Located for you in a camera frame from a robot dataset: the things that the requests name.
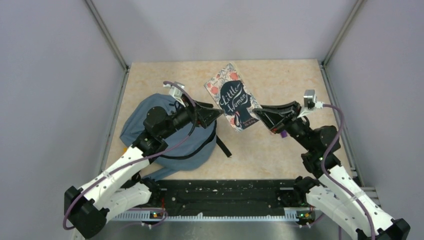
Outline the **floral patterned small item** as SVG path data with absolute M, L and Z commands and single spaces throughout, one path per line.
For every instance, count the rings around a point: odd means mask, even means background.
M 236 132 L 241 132 L 260 120 L 253 110 L 260 109 L 261 106 L 232 63 L 228 63 L 209 79 L 204 87 Z

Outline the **blue grey backpack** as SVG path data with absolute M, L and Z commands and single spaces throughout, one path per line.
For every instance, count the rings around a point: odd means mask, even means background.
M 217 136 L 217 120 L 209 127 L 189 123 L 179 130 L 167 130 L 168 113 L 182 106 L 172 96 L 155 93 L 144 99 L 127 119 L 120 133 L 121 141 L 127 147 L 136 147 L 143 156 L 150 156 L 151 162 L 162 166 L 147 178 L 162 180 L 178 171 L 192 171 L 204 164 L 216 146 L 227 157 L 232 154 Z

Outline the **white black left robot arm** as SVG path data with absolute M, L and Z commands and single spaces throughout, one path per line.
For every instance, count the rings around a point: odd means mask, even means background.
M 191 125 L 188 134 L 173 146 L 175 149 L 196 127 L 206 129 L 223 113 L 212 104 L 198 101 L 192 101 L 173 114 L 168 114 L 161 106 L 150 108 L 143 121 L 144 130 L 113 165 L 81 187 L 71 186 L 65 191 L 63 229 L 77 229 L 85 238 L 95 236 L 106 225 L 111 212 L 106 202 L 133 175 L 171 151 L 165 141 L 168 137 Z

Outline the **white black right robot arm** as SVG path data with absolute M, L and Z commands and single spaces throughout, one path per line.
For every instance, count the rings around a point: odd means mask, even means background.
M 323 108 L 337 111 L 340 126 L 312 129 L 307 114 Z M 403 218 L 395 219 L 379 207 L 351 178 L 334 155 L 340 146 L 344 114 L 338 107 L 320 101 L 305 106 L 293 101 L 285 105 L 262 105 L 254 114 L 274 134 L 286 131 L 307 153 L 303 165 L 313 177 L 300 178 L 293 200 L 299 206 L 318 208 L 353 240 L 405 240 L 411 230 Z

